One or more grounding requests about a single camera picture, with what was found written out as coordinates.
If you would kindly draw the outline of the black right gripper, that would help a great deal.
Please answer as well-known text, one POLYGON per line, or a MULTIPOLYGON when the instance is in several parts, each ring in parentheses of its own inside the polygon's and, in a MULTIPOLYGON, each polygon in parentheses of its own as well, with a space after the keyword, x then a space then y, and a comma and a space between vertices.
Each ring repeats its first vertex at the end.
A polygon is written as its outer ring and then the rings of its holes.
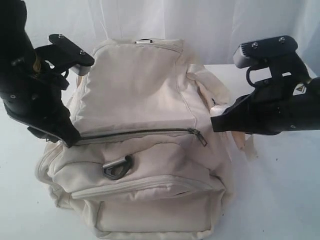
POLYGON ((294 77, 284 77, 238 97, 232 105, 213 106, 210 109, 213 131, 260 135, 309 131, 310 94, 306 91, 294 95, 299 83, 294 77))

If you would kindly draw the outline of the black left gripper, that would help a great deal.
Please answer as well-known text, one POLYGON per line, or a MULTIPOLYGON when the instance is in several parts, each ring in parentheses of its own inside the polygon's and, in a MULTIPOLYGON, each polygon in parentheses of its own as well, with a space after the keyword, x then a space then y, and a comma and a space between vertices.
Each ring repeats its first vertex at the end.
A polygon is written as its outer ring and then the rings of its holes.
POLYGON ((62 102, 62 91, 68 86, 64 75, 48 65, 36 73, 24 65, 0 64, 0 97, 9 117, 26 125, 35 137, 61 140, 70 148, 81 136, 62 102))

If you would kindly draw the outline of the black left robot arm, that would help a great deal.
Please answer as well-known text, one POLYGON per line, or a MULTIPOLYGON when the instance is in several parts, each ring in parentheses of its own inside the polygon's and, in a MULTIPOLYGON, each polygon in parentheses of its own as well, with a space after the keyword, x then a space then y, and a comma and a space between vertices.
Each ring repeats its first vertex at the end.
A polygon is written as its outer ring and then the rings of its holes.
POLYGON ((69 82, 42 60, 26 31, 23 0, 0 2, 0 97, 6 113, 37 138, 72 147, 81 136, 62 102, 69 82))

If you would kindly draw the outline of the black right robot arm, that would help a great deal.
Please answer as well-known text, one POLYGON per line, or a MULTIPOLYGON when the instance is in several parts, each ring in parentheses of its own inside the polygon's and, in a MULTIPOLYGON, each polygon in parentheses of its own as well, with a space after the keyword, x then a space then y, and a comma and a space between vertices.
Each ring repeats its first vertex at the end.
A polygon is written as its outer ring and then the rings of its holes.
POLYGON ((218 116, 211 117, 215 132, 236 131, 266 136, 320 128, 320 80, 305 93, 294 94, 299 82, 291 75, 261 80, 250 94, 240 96, 218 116))

